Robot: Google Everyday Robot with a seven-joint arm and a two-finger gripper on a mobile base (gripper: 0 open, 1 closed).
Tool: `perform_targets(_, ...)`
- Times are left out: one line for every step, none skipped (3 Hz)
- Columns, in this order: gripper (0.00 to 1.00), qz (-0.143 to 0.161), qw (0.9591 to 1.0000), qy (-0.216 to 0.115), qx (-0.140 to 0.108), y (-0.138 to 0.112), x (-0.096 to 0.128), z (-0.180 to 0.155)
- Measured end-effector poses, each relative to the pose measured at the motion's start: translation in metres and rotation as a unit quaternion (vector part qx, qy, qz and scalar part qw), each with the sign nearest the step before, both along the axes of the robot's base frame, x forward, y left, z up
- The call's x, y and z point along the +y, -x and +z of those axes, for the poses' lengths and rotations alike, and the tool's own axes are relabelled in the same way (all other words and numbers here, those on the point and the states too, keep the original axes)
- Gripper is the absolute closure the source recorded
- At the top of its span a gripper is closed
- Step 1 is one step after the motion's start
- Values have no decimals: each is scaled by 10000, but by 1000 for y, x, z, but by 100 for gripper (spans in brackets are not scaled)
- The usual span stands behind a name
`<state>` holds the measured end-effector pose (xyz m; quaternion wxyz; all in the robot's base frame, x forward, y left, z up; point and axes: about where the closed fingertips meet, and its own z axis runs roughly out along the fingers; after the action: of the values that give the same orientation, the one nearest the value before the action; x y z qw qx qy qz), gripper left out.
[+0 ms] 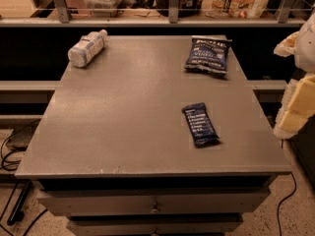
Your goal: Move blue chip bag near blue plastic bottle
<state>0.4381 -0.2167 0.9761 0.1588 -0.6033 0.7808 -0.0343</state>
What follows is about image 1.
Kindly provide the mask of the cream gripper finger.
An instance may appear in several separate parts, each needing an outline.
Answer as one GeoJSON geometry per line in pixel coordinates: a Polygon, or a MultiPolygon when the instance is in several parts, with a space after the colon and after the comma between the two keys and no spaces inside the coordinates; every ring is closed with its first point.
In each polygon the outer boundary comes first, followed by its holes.
{"type": "Polygon", "coordinates": [[[296,40],[298,31],[290,34],[287,38],[281,41],[274,49],[274,53],[278,56],[288,57],[296,54],[296,40]]]}
{"type": "Polygon", "coordinates": [[[295,136],[315,115],[315,75],[306,75],[298,80],[291,79],[287,84],[274,127],[279,139],[295,136]]]}

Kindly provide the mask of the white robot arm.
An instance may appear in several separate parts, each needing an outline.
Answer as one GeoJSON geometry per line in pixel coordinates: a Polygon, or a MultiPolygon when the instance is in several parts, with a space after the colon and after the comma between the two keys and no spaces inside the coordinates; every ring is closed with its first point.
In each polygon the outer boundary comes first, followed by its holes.
{"type": "Polygon", "coordinates": [[[305,72],[302,79],[291,79],[287,84],[276,117],[275,136],[290,139],[315,115],[315,15],[279,43],[274,53],[293,55],[295,66],[305,72]]]}

